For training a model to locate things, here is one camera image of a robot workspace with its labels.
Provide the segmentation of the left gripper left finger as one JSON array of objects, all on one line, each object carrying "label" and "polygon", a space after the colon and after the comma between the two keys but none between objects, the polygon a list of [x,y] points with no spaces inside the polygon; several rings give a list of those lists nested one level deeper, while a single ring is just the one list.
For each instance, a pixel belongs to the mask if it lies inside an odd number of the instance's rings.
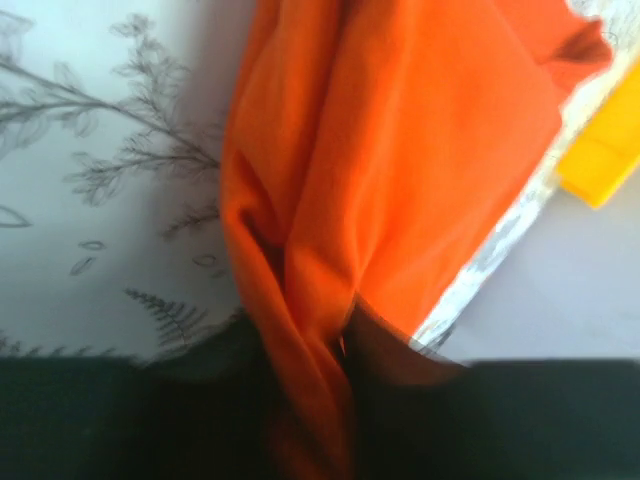
[{"label": "left gripper left finger", "polygon": [[148,366],[109,357],[1,361],[5,479],[288,479],[317,453],[253,320]]}]

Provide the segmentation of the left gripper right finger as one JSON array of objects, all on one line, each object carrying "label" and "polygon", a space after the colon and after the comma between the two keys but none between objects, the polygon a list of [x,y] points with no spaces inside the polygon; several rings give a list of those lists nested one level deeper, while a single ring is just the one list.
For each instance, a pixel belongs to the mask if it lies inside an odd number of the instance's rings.
[{"label": "left gripper right finger", "polygon": [[424,356],[356,304],[344,331],[360,479],[635,479],[631,360]]}]

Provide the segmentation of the orange t-shirt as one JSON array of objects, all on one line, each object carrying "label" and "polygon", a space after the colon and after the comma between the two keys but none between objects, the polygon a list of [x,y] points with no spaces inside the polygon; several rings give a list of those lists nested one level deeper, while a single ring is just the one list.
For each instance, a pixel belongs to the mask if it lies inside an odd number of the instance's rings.
[{"label": "orange t-shirt", "polygon": [[286,398],[289,479],[354,475],[340,365],[358,307],[410,338],[519,196],[612,51],[563,1],[260,1],[220,215]]}]

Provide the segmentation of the floral patterned table mat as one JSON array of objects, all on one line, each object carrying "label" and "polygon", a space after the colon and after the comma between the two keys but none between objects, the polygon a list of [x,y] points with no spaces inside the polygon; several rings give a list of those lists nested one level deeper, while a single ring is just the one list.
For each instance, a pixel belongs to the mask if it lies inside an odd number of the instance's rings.
[{"label": "floral patterned table mat", "polygon": [[[1,357],[187,353],[246,309],[221,221],[221,162],[260,1],[1,5]],[[419,329],[426,355],[639,356],[634,215],[562,225],[559,158],[639,52],[632,1],[597,17],[610,65],[579,83],[519,196]]]}]

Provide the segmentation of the yellow plastic bin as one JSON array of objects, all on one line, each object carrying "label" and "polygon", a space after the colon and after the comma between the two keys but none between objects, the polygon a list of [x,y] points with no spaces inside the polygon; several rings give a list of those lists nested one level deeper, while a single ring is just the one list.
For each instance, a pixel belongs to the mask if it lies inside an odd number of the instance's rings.
[{"label": "yellow plastic bin", "polygon": [[639,65],[634,64],[556,166],[560,186],[592,209],[639,165]]}]

